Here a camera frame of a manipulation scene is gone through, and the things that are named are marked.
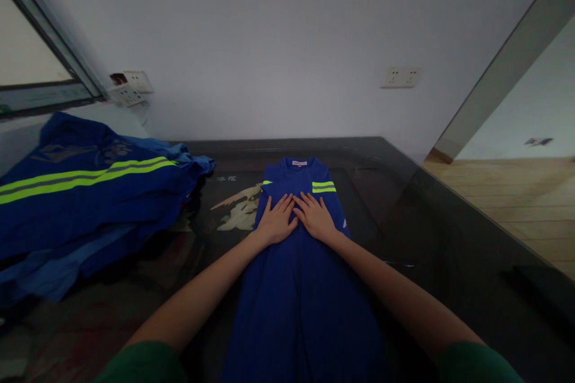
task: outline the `person's right hand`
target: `person's right hand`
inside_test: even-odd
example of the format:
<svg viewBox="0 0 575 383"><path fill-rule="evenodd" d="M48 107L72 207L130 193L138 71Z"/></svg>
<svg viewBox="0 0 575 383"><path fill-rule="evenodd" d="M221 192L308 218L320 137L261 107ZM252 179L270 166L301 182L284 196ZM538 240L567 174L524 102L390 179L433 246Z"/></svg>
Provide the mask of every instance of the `person's right hand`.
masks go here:
<svg viewBox="0 0 575 383"><path fill-rule="evenodd" d="M301 199L298 199L295 196L293 199L301 208L294 208L293 211L304 224L311 236L322 242L326 242L339 233L335 228L334 221L331 219L331 215L329 214L322 197L319 198L318 202L311 193L305 195L302 191Z"/></svg>

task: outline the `hand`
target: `hand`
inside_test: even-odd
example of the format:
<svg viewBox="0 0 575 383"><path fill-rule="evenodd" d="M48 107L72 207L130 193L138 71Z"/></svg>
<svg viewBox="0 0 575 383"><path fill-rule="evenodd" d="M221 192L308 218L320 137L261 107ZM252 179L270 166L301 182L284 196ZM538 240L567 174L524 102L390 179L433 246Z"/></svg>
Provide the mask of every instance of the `hand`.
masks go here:
<svg viewBox="0 0 575 383"><path fill-rule="evenodd" d="M294 217L291 223L289 222L289 216L295 206L292 196L292 194L289 196L284 194L274 209L271 209L271 196L268 198L264 214L259 220L258 228L254 231L254 234L265 241L266 246L283 241L298 226L297 217Z"/></svg>
<svg viewBox="0 0 575 383"><path fill-rule="evenodd" d="M298 199L295 196L293 199L301 208L294 208L293 211L304 224L311 236L322 242L326 242L330 238L337 236L339 231L335 228L334 221L331 219L331 215L329 214L322 197L319 198L318 202L311 193L308 193L306 196L302 191L301 199Z"/></svg>

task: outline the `light blue fabric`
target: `light blue fabric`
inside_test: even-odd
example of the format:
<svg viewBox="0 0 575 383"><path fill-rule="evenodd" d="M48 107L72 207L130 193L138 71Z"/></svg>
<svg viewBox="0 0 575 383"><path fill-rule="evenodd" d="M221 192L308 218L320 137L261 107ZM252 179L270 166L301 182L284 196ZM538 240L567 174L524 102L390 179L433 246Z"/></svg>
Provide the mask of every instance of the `light blue fabric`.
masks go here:
<svg viewBox="0 0 575 383"><path fill-rule="evenodd" d="M154 151L160 156L166 157L168 160L177 162L180 169L188 169L189 165L193 162L198 163L202 167L202 170L206 172L211 172L214 167L214 161L209 157L192 157L185 144L171 145L167 142L158 141L157 139L153 138L134 138L132 136L123 136L122 138L133 142L141 148L146 148L148 150Z"/></svg>
<svg viewBox="0 0 575 383"><path fill-rule="evenodd" d="M0 283L9 283L2 289L0 306L14 305L29 294L60 301L75 283L80 266L86 259L135 227L134 223L108 226L102 230L97 239L59 259L52 259L54 250L30 253L24 261L0 272Z"/></svg>

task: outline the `blue work uniform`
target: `blue work uniform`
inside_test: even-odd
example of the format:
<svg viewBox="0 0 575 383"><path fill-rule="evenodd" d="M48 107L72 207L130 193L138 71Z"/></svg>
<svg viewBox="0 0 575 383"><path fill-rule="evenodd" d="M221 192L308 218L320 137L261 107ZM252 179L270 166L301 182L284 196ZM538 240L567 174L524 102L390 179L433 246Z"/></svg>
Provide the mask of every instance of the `blue work uniform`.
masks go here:
<svg viewBox="0 0 575 383"><path fill-rule="evenodd" d="M335 184L315 157L267 166L255 227L268 196L275 205L300 192L322 197L336 228L350 237ZM244 273L223 380L384 381L381 335L364 288L300 223Z"/></svg>

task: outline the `electrical outlet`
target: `electrical outlet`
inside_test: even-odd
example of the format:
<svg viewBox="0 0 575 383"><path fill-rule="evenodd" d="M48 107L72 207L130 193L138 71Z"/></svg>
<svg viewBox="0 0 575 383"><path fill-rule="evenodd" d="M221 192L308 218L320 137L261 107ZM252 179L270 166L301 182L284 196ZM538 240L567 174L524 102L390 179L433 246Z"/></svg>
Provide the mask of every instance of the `electrical outlet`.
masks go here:
<svg viewBox="0 0 575 383"><path fill-rule="evenodd" d="M130 84L110 87L107 91L116 102L121 102L127 108L146 101L144 96L134 90Z"/></svg>
<svg viewBox="0 0 575 383"><path fill-rule="evenodd" d="M380 88L413 88L421 79L420 67L390 67Z"/></svg>
<svg viewBox="0 0 575 383"><path fill-rule="evenodd" d="M134 88L134 90L136 90L138 93L154 92L154 87L152 87L152 84L148 79L146 72L124 71L123 73L126 79L128 80L128 84L130 84Z"/></svg>

